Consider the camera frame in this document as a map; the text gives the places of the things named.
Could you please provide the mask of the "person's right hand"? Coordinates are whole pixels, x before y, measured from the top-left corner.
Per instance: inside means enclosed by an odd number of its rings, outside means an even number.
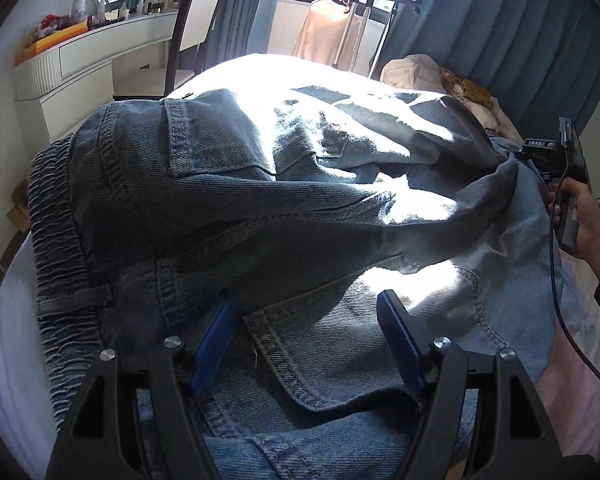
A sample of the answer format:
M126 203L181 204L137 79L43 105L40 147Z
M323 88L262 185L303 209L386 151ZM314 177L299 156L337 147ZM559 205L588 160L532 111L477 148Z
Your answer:
M600 280L600 206L590 188L571 178L565 178L562 185L552 182L548 185L547 211L554 223L562 218L562 210L555 197L557 192L574 198L579 220L576 248L572 254L585 261L596 278Z

